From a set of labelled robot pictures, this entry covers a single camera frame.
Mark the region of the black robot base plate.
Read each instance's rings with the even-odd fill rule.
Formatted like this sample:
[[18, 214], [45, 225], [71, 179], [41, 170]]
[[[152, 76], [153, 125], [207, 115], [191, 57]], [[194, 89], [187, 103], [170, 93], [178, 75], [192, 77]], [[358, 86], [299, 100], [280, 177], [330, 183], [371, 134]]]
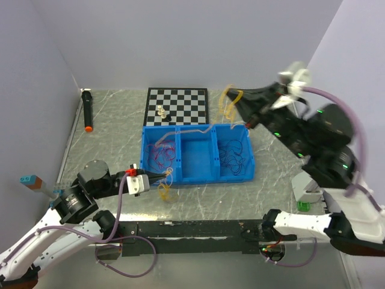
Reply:
[[258, 254], [261, 244], [295, 241], [265, 229], [263, 220], [125, 221], [109, 244], [120, 246], [123, 256], [166, 253], [241, 252]]

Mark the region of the blue three-compartment plastic bin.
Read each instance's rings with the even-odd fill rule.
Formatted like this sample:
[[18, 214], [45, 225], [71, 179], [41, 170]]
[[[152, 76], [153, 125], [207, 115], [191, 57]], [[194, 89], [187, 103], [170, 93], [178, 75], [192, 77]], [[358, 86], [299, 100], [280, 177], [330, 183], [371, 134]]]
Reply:
[[145, 126], [140, 167], [162, 173], [174, 185], [248, 182], [255, 160], [243, 125]]

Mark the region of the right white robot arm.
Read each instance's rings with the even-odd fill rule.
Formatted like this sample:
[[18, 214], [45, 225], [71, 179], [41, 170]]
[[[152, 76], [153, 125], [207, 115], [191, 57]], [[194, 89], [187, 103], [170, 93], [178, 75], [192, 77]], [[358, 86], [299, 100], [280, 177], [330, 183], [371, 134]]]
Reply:
[[248, 129], [262, 125], [296, 157], [307, 158], [303, 171], [340, 212], [314, 216], [271, 209], [263, 217], [261, 236], [265, 241], [318, 238], [349, 255], [384, 256], [384, 208], [362, 179], [362, 158], [349, 148], [359, 133], [352, 115], [331, 103], [305, 119], [283, 102], [288, 92], [275, 82], [259, 89], [229, 88], [224, 95]]

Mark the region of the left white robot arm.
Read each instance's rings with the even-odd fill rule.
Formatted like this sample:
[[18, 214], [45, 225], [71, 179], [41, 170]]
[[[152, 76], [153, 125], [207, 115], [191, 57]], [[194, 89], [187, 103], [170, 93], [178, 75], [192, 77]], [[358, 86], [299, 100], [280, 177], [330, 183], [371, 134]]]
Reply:
[[33, 288], [48, 268], [82, 248], [121, 243], [123, 195], [139, 196], [169, 174], [133, 164], [112, 175], [106, 162], [88, 162], [71, 187], [55, 194], [42, 219], [1, 253], [1, 288]]

